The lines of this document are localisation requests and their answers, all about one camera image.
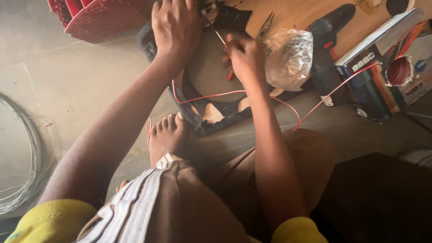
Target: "hand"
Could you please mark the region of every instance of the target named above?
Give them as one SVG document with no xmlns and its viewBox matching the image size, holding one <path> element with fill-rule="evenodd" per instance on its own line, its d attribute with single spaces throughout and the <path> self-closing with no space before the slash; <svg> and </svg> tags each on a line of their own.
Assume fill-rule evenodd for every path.
<svg viewBox="0 0 432 243">
<path fill-rule="evenodd" d="M 152 27 L 157 55 L 169 55 L 186 63 L 199 42 L 202 21 L 196 0 L 164 0 L 153 5 Z"/>
<path fill-rule="evenodd" d="M 234 73 L 245 89 L 259 85 L 266 88 L 266 72 L 264 68 L 265 54 L 263 44 L 252 39 L 234 40 L 232 35 L 226 37 L 228 56 L 223 61 L 231 59 Z"/>
</svg>

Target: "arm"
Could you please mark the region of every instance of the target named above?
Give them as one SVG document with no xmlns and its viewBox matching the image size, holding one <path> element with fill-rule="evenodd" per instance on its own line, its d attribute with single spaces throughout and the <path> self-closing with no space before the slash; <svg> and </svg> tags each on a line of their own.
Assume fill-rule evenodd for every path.
<svg viewBox="0 0 432 243">
<path fill-rule="evenodd" d="M 253 40 L 231 41 L 227 49 L 251 104 L 256 136 L 256 184 L 267 220 L 275 230 L 290 218 L 308 214 L 294 163 L 270 101 L 261 45 Z"/>
<path fill-rule="evenodd" d="M 57 165 L 38 204 L 78 199 L 99 208 L 111 178 L 140 134 L 169 82 L 184 68 L 199 41 L 196 0 L 155 2 L 155 60 L 80 135 Z"/>
</svg>

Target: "yellow shirt sleeve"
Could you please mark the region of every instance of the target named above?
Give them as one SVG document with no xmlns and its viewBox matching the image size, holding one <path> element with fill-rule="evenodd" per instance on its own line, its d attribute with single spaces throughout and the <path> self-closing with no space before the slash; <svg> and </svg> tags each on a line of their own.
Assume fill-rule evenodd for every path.
<svg viewBox="0 0 432 243">
<path fill-rule="evenodd" d="M 282 223 L 273 233 L 272 243 L 328 243 L 308 217 L 295 217 Z"/>
<path fill-rule="evenodd" d="M 73 242 L 97 210 L 73 199 L 43 203 L 28 211 L 5 243 Z"/>
</svg>

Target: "cordless drill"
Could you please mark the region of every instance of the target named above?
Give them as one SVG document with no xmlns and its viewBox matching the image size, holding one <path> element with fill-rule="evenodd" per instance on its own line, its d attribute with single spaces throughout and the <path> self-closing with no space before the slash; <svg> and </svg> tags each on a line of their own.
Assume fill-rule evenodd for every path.
<svg viewBox="0 0 432 243">
<path fill-rule="evenodd" d="M 315 20 L 306 29 L 314 37 L 311 79 L 322 99 L 342 82 L 333 65 L 334 60 L 337 58 L 334 52 L 336 34 L 354 17 L 355 13 L 356 6 L 347 3 Z M 345 101 L 345 93 L 342 89 L 338 89 L 324 103 L 327 106 L 337 106 Z"/>
</svg>

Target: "foot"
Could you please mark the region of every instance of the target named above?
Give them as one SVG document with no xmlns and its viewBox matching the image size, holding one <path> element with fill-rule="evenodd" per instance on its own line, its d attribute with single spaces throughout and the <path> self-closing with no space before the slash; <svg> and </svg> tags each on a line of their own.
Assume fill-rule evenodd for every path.
<svg viewBox="0 0 432 243">
<path fill-rule="evenodd" d="M 164 117 L 150 130 L 150 162 L 152 168 L 168 152 L 177 156 L 184 149 L 187 123 L 181 112 Z"/>
</svg>

